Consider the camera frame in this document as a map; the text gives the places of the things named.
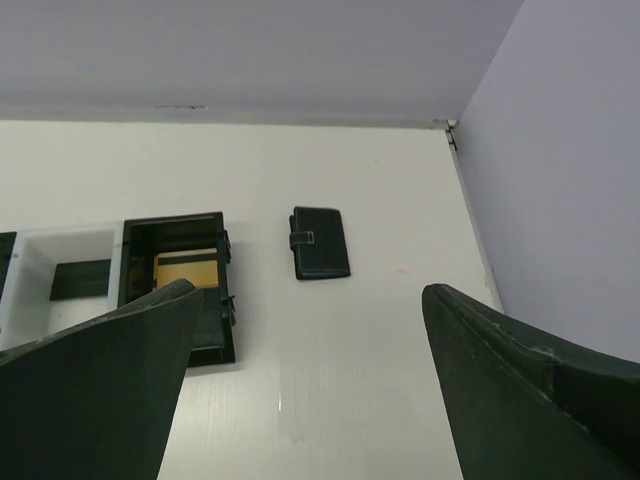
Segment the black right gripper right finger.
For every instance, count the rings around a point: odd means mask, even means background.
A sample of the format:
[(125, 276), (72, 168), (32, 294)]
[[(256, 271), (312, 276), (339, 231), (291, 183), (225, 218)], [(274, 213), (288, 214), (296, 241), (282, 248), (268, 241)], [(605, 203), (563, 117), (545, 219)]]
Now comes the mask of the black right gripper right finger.
[(638, 364), (445, 284), (422, 311), (464, 478), (638, 478)]

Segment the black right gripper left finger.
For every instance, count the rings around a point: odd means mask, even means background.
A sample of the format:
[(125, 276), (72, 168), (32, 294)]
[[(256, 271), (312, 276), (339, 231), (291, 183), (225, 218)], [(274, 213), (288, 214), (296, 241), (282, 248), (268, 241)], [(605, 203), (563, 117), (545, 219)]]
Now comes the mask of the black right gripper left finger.
[(3, 351), (2, 478), (156, 478), (203, 298), (177, 280)]

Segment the black leather card holder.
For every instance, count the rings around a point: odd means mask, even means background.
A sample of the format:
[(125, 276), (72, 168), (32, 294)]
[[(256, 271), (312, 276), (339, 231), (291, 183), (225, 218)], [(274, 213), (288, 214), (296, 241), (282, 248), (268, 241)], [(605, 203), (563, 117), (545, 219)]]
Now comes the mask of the black leather card holder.
[(296, 206), (289, 216), (289, 247), (297, 280), (351, 275), (342, 216), (333, 208)]

